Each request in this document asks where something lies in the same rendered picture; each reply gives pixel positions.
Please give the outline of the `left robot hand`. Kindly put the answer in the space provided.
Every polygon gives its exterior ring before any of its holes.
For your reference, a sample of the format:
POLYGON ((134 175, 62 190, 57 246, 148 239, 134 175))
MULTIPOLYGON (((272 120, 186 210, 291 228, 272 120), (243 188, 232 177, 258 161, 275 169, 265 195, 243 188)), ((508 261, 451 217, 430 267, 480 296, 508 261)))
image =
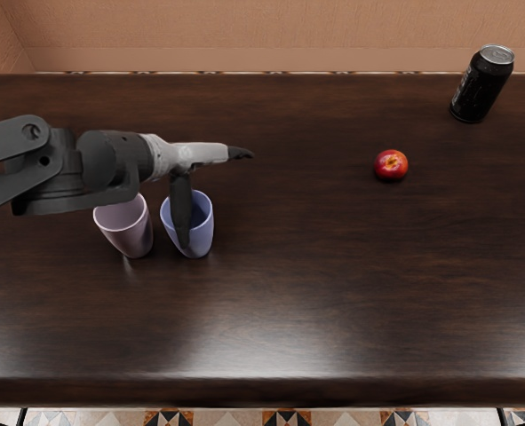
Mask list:
POLYGON ((168 143, 156 134, 140 134, 152 155, 149 180, 170 177, 171 218, 178 242, 183 249, 190 244, 192 222, 192 186, 190 173, 206 165, 243 158, 254 153, 239 146, 216 142, 168 143))

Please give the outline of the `pale blue cup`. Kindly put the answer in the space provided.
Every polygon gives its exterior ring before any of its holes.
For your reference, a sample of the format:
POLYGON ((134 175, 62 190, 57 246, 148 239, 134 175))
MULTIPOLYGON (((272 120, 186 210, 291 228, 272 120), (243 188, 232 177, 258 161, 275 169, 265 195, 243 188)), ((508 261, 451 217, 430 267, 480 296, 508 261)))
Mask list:
POLYGON ((192 191, 192 216, 189 244, 182 248, 171 217, 171 201, 167 197, 159 210, 163 227, 178 251, 187 258, 206 256, 211 250, 214 234, 214 213, 211 199, 203 192, 192 191))

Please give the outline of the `pale pink cup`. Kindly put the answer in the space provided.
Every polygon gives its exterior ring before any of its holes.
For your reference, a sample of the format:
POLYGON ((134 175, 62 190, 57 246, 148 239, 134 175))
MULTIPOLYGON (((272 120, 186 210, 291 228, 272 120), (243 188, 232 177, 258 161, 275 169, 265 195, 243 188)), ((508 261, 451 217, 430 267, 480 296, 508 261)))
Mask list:
POLYGON ((152 220, 141 193, 131 201, 98 206, 92 217, 105 238, 126 257, 141 258, 153 247, 152 220))

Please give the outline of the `red apple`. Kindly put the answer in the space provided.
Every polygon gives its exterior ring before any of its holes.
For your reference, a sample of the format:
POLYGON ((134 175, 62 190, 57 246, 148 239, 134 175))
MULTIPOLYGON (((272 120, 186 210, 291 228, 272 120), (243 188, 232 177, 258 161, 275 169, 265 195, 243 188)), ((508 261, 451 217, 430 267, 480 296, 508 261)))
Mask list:
POLYGON ((401 151, 388 149, 377 155, 373 169, 377 178, 381 180, 398 181, 408 172, 408 158, 401 151))

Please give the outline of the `black drink can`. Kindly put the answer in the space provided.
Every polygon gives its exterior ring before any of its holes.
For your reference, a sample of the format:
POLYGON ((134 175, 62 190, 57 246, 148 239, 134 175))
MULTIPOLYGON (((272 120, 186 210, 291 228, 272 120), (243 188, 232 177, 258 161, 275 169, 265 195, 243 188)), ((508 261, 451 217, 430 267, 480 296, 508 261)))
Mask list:
POLYGON ((514 52, 500 44, 485 44, 471 58, 449 103, 461 122, 481 122, 493 107, 514 68, 514 52))

